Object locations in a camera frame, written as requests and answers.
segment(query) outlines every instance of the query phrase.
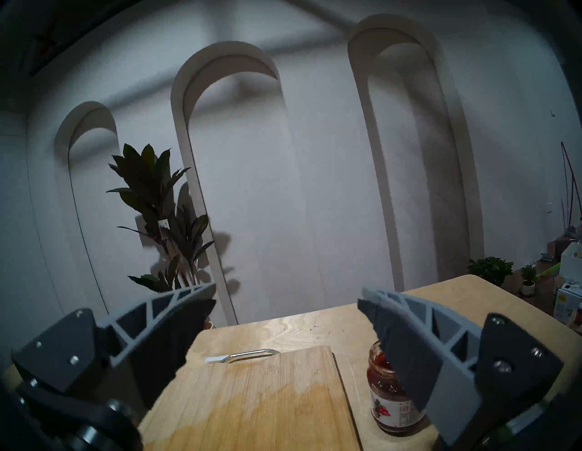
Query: wooden cutting board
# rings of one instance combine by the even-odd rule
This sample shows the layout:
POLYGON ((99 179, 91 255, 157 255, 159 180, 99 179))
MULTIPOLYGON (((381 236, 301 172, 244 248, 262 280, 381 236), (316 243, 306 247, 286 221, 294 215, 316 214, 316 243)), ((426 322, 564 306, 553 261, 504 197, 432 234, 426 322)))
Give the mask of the wooden cutting board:
POLYGON ((144 417, 144 450, 359 450, 329 346, 182 367, 144 417))

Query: metal handle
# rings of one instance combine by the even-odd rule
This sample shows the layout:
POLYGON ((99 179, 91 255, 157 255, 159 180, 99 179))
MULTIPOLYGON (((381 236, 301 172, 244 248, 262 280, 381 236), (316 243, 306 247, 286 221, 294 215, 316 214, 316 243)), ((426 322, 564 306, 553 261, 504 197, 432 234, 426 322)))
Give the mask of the metal handle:
POLYGON ((259 349, 257 351, 247 351, 238 354, 230 354, 229 356, 207 357, 204 359, 204 363, 211 362, 228 363, 247 358, 274 356, 275 354, 279 354, 279 351, 276 351, 274 349, 259 349))

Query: wood grain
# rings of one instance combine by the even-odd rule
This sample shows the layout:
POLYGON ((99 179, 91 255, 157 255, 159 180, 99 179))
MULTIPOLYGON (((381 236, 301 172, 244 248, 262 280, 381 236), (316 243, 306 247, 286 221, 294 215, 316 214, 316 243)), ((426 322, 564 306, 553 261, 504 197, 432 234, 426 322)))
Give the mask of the wood grain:
POLYGON ((182 367, 140 425, 145 450, 358 450, 329 346, 182 367))
MULTIPOLYGON (((547 399, 568 386, 582 362, 582 338, 578 334, 518 297, 476 276, 462 276, 407 293, 450 307, 479 326, 483 326, 489 312, 501 313, 514 320, 565 363, 547 399)), ((355 304, 349 304, 203 331, 186 356, 186 366, 202 366, 204 359, 210 356, 268 347, 285 352, 310 346, 330 346, 338 362, 364 450, 428 451, 438 434, 432 425, 410 437, 394 437, 382 432, 374 422, 365 372, 368 351, 376 340, 370 322, 355 304)))

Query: cardboard box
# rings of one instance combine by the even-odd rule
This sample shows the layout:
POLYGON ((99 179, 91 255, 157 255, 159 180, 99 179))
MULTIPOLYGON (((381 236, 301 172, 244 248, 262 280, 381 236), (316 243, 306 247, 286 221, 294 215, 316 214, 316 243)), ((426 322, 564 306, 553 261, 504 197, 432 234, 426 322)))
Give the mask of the cardboard box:
POLYGON ((574 283, 582 283, 582 258, 574 256, 581 251, 582 244, 570 243, 568 248, 562 253, 560 276, 574 283))
POLYGON ((578 285, 565 283, 558 290, 556 296, 556 306, 553 309, 553 317, 558 321, 568 324, 572 318, 572 312, 578 311, 578 306, 582 301, 582 288, 578 285))

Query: jam jar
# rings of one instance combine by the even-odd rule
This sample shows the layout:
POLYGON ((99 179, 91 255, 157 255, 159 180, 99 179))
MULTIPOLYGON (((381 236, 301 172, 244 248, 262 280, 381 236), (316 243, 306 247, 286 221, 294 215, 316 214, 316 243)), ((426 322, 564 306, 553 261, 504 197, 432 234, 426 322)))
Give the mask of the jam jar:
POLYGON ((388 434, 403 435, 410 432, 422 420, 424 412, 416 409, 400 386, 392 366, 380 349, 380 342, 370 348, 368 363, 367 376, 374 420, 388 434))

